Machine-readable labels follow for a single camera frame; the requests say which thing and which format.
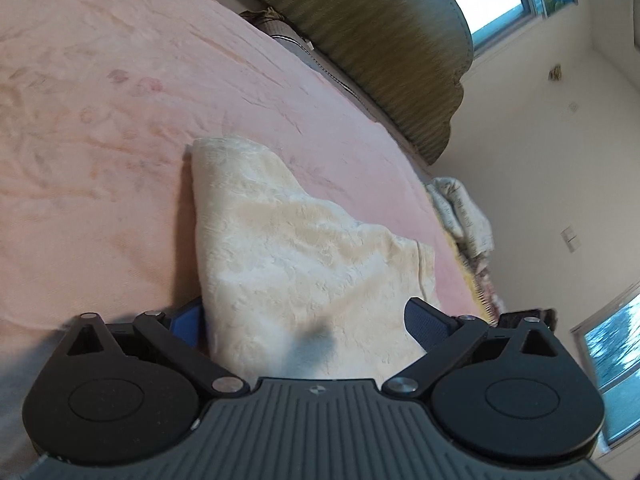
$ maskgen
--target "silver screw head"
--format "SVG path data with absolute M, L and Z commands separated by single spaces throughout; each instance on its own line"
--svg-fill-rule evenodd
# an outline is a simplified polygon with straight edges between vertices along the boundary
M 394 377 L 386 382 L 386 386 L 397 394 L 410 394 L 418 389 L 418 381 L 409 377 Z
M 221 394 L 234 394 L 242 390 L 244 383 L 237 377 L 218 377 L 211 387 Z

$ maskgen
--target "pink blanket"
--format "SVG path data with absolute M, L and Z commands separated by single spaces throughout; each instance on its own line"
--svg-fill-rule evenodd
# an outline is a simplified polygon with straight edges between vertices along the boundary
M 478 312 L 385 129 L 217 2 L 0 9 L 0 373 L 37 371 L 26 349 L 78 313 L 113 320 L 198 294 L 185 158 L 196 137 L 260 142 L 312 196 L 433 246 L 443 310 Z M 20 384 L 0 397 L 19 401 Z M 0 433 L 19 430 L 19 402 L 3 408 Z M 0 449 L 24 452 L 4 437 Z

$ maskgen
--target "white fluffy blanket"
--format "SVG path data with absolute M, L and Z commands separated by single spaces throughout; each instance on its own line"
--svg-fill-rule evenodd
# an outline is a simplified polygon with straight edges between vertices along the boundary
M 212 359 L 260 376 L 384 380 L 424 354 L 404 305 L 431 304 L 433 250 L 303 191 L 268 148 L 193 145 L 196 250 Z

